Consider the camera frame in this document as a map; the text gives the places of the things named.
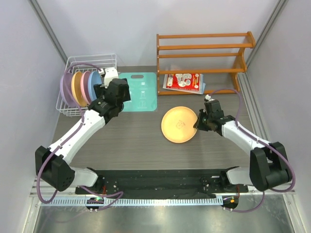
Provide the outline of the blue plate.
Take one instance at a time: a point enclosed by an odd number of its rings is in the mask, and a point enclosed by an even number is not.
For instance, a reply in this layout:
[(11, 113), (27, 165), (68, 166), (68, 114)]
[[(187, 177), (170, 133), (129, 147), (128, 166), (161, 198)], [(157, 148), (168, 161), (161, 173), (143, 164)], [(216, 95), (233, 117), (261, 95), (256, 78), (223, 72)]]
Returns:
[(102, 83), (102, 80), (101, 80), (100, 74), (97, 71), (91, 72), (88, 78), (88, 94), (89, 94), (91, 102), (97, 98), (94, 85), (101, 84), (101, 83)]

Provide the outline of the pink plate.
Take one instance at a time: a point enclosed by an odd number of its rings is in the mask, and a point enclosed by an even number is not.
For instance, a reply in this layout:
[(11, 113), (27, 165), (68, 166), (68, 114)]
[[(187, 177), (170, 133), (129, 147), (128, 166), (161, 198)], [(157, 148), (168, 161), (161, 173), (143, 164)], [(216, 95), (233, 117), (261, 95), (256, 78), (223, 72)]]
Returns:
[(90, 96), (88, 93), (88, 79), (89, 79), (90, 74), (91, 74), (90, 71), (85, 71), (82, 74), (81, 81), (80, 81), (80, 88), (81, 88), (81, 92), (82, 92), (82, 97), (87, 104), (90, 104), (90, 102), (91, 102), (91, 99), (90, 99)]

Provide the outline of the light orange plate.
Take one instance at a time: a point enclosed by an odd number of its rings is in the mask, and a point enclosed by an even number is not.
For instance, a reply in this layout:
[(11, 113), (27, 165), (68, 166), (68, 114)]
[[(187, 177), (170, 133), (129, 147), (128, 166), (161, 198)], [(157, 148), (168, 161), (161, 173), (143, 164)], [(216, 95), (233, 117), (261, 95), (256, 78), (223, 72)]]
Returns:
[(162, 118), (161, 131), (164, 137), (173, 143), (185, 143), (191, 140), (196, 132), (193, 126), (197, 121), (196, 113), (185, 106), (170, 109)]

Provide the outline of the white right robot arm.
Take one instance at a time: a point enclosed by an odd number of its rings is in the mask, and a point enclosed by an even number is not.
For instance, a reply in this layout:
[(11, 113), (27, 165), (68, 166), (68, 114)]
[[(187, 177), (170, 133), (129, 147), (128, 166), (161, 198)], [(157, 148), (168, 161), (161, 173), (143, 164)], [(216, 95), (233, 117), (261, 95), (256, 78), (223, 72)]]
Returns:
[(263, 192), (294, 182), (284, 146), (266, 141), (243, 127), (233, 116), (224, 115), (218, 100), (205, 100), (194, 128), (214, 131), (235, 143), (249, 155), (248, 167), (232, 167), (224, 171), (220, 188), (232, 191), (238, 184), (252, 185)]

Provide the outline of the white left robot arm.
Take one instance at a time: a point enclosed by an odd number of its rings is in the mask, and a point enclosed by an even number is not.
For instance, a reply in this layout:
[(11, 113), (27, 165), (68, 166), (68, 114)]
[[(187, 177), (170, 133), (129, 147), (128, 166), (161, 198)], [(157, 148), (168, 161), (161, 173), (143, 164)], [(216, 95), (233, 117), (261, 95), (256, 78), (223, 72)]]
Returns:
[(112, 118), (123, 110), (124, 102), (130, 101), (129, 85), (126, 79), (114, 78), (104, 87), (95, 85), (98, 98), (94, 100), (81, 119), (58, 141), (35, 151), (35, 170), (38, 178), (57, 191), (68, 187), (86, 186), (92, 193), (100, 193), (103, 181), (90, 168), (74, 168), (70, 164), (80, 148)]

